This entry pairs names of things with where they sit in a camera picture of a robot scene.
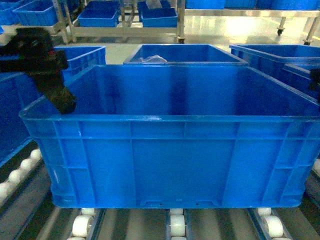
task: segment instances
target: white roller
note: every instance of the white roller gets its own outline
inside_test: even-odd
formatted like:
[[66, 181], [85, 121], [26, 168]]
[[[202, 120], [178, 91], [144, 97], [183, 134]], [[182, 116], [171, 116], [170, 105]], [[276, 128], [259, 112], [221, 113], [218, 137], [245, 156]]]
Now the white roller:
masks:
[[284, 235], [284, 227], [277, 216], [264, 215], [261, 220], [271, 238], [281, 238]]
[[170, 216], [171, 237], [184, 237], [186, 235], [185, 216]]
[[8, 177], [9, 182], [14, 183], [14, 184], [19, 184], [28, 174], [23, 169], [16, 169], [10, 172], [10, 175]]
[[183, 208], [172, 208], [170, 209], [170, 215], [183, 215], [184, 209]]
[[40, 159], [42, 159], [42, 154], [39, 148], [32, 150], [31, 154], [30, 154], [30, 158], [34, 159], [36, 161], [39, 161]]
[[23, 160], [20, 164], [20, 168], [22, 168], [23, 170], [26, 170], [27, 172], [30, 172], [31, 169], [33, 169], [36, 165], [36, 161], [31, 159], [31, 158], [27, 158], [25, 160]]
[[94, 209], [94, 208], [81, 208], [81, 214], [94, 216], [94, 215], [96, 215], [96, 209]]
[[259, 207], [257, 211], [260, 216], [271, 215], [271, 207]]
[[315, 171], [315, 173], [318, 176], [320, 176], [320, 159], [319, 158], [315, 161], [312, 169]]
[[15, 190], [15, 186], [12, 182], [0, 183], [0, 199], [6, 199]]
[[171, 240], [187, 240], [187, 238], [183, 236], [174, 236], [171, 238]]
[[86, 240], [83, 237], [69, 237], [67, 240]]
[[72, 225], [72, 234], [75, 237], [85, 238], [89, 234], [94, 218], [89, 215], [77, 216]]

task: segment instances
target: plastic crate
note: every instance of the plastic crate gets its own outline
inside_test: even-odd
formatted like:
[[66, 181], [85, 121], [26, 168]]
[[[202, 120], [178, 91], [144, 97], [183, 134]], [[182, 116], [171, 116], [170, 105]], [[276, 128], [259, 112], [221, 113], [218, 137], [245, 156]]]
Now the plastic crate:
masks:
[[176, 28], [178, 25], [174, 8], [144, 9], [141, 19], [144, 28]]
[[68, 83], [75, 112], [20, 112], [66, 208], [301, 203], [320, 152], [317, 102], [253, 68], [105, 65]]
[[[162, 0], [160, 1], [161, 3], [161, 6], [164, 8], [164, 9], [169, 9], [171, 8], [171, 5], [170, 3], [167, 1], [167, 0]], [[146, 1], [139, 1], [137, 2], [137, 8], [138, 8], [138, 14], [139, 14], [139, 21], [142, 23], [142, 18], [141, 18], [141, 14], [142, 14], [142, 11], [144, 9], [148, 9], [148, 6], [146, 4]]]
[[271, 10], [316, 10], [318, 0], [258, 0], [257, 7]]
[[224, 9], [225, 0], [186, 0], [187, 9]]
[[316, 64], [286, 64], [281, 74], [281, 81], [299, 91], [318, 99], [319, 93], [317, 91], [309, 90], [310, 70], [320, 68], [320, 63]]
[[106, 64], [105, 46], [62, 46], [54, 49], [64, 50], [66, 54], [69, 67], [62, 71], [65, 80], [90, 66]]
[[[166, 59], [166, 63], [141, 62], [154, 55]], [[234, 55], [208, 44], [143, 44], [124, 64], [174, 64], [174, 65], [242, 65], [248, 63]]]
[[12, 11], [19, 7], [16, 2], [0, 2], [0, 25], [13, 25], [19, 22]]
[[15, 10], [21, 25], [53, 26], [58, 22], [56, 10], [51, 1], [36, 0]]
[[24, 73], [0, 74], [0, 167], [32, 138], [19, 111], [40, 97], [31, 78]]
[[224, 7], [230, 9], [254, 9], [257, 0], [225, 0]]
[[85, 9], [78, 17], [81, 27], [116, 27], [119, 12], [115, 9]]
[[320, 63], [320, 47], [305, 45], [231, 45], [231, 53], [249, 65], [281, 79], [285, 64]]

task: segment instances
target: metal frame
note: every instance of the metal frame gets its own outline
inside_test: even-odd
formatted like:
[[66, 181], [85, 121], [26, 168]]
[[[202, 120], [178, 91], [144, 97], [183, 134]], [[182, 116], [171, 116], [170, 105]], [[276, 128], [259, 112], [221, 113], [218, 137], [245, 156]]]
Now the metal frame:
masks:
[[16, 35], [17, 34], [16, 29], [19, 29], [19, 28], [42, 27], [46, 29], [53, 36], [61, 36], [63, 39], [63, 42], [65, 44], [68, 44], [71, 42], [71, 35], [72, 35], [72, 33], [69, 34], [67, 31], [67, 25], [70, 25], [71, 23], [71, 16], [70, 16], [70, 12], [69, 12], [66, 0], [63, 0], [63, 2], [64, 2], [66, 17], [63, 17], [61, 5], [58, 4], [58, 0], [52, 0], [53, 6], [58, 18], [58, 22], [53, 26], [24, 26], [24, 25], [16, 24], [16, 25], [2, 25], [2, 28], [6, 34]]
[[184, 34], [184, 19], [185, 19], [185, 7], [186, 0], [176, 0], [176, 11], [178, 13], [177, 27], [131, 27], [135, 12], [135, 1], [132, 0], [130, 9], [130, 15], [128, 20], [125, 20], [126, 9], [124, 1], [120, 0], [121, 21], [122, 26], [119, 27], [81, 27], [78, 20], [74, 21], [70, 25], [73, 41], [76, 42], [77, 37], [140, 37], [148, 38], [152, 37], [173, 37], [178, 38], [179, 42], [183, 42], [185, 39]]
[[284, 31], [286, 18], [314, 18], [313, 24], [309, 30], [309, 34], [304, 39], [305, 45], [310, 45], [313, 42], [313, 36], [320, 23], [320, 11], [292, 11], [292, 10], [204, 10], [204, 9], [187, 9], [185, 10], [186, 16], [211, 16], [211, 17], [276, 17], [282, 18], [280, 26], [278, 27], [278, 35], [280, 36]]

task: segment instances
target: metal cart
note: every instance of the metal cart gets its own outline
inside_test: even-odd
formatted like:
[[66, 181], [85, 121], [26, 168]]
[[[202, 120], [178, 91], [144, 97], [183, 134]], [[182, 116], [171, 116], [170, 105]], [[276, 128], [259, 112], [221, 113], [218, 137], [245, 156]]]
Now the metal cart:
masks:
[[277, 34], [280, 36], [285, 30], [284, 25], [286, 18], [314, 18], [313, 24], [309, 30], [308, 36], [304, 41], [304, 45], [312, 43], [313, 36], [320, 22], [319, 10], [296, 11], [296, 10], [205, 10], [205, 9], [186, 9], [183, 13], [185, 16], [211, 16], [211, 17], [275, 17], [282, 18], [280, 26], [277, 28]]

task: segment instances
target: metal shelf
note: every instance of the metal shelf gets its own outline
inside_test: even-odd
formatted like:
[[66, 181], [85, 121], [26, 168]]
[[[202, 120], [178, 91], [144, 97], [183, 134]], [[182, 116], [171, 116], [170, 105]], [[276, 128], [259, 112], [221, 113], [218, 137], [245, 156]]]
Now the metal shelf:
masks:
[[173, 37], [179, 40], [184, 39], [184, 11], [186, 6], [186, 0], [177, 0], [176, 8], [178, 13], [177, 27], [131, 27], [134, 21], [135, 13], [134, 3], [132, 2], [132, 8], [128, 20], [125, 20], [125, 6], [123, 0], [120, 0], [121, 20], [122, 25], [118, 27], [81, 27], [78, 20], [74, 21], [70, 25], [72, 34], [72, 40], [77, 41], [77, 37], [138, 37], [148, 38], [152, 37]]
[[285, 30], [286, 18], [314, 18], [313, 24], [309, 30], [308, 36], [304, 39], [304, 45], [310, 45], [313, 42], [313, 36], [320, 23], [320, 11], [292, 11], [292, 10], [206, 10], [206, 9], [186, 9], [185, 16], [211, 16], [211, 17], [274, 17], [282, 18], [280, 26], [277, 28], [278, 36], [281, 36]]

